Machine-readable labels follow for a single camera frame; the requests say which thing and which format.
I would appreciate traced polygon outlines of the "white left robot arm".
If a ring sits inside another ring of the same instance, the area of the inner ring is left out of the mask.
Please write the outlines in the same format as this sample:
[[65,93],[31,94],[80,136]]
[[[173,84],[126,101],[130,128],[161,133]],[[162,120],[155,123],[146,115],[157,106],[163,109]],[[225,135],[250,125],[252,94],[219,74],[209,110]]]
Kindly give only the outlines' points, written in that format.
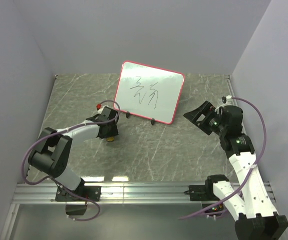
[[50,127],[42,130],[39,139],[26,152],[23,161],[46,174],[37,182],[31,182],[23,177],[25,183],[37,185],[46,179],[51,179],[60,188],[59,194],[68,195],[73,201],[98,201],[99,189],[91,190],[85,186],[85,181],[76,175],[69,167],[68,160],[72,145],[89,139],[107,139],[118,135],[117,111],[98,113],[80,124],[63,129]]

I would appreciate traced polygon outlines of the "yellow whiteboard eraser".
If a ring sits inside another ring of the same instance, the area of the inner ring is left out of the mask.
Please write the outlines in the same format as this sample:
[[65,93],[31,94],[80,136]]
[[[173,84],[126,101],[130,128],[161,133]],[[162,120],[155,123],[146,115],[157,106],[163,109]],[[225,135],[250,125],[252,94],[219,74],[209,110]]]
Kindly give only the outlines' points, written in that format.
[[111,136],[111,137],[106,138],[106,141],[107,141],[107,142],[113,142],[114,139],[115,139],[115,138],[114,138],[113,136]]

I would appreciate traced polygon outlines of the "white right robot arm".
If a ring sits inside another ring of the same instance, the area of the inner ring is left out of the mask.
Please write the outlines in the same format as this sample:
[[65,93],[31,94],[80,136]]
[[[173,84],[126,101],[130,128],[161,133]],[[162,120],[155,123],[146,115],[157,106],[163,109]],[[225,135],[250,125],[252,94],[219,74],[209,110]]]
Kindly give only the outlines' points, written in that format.
[[218,202],[185,216],[215,216],[220,205],[234,218],[239,240],[278,240],[288,227],[285,215],[280,215],[273,205],[258,169],[260,155],[256,155],[252,141],[243,133],[243,110],[229,103],[215,107],[205,101],[184,117],[207,135],[218,135],[220,145],[233,166],[239,187],[233,189],[224,175],[211,175],[205,181],[204,193]]

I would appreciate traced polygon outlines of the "pink framed whiteboard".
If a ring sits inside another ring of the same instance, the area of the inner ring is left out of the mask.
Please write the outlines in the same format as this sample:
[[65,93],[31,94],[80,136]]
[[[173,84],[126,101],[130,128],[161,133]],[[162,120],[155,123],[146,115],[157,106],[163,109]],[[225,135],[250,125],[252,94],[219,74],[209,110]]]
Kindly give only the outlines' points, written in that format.
[[170,125],[174,121],[185,75],[125,61],[114,97],[114,108],[136,117]]

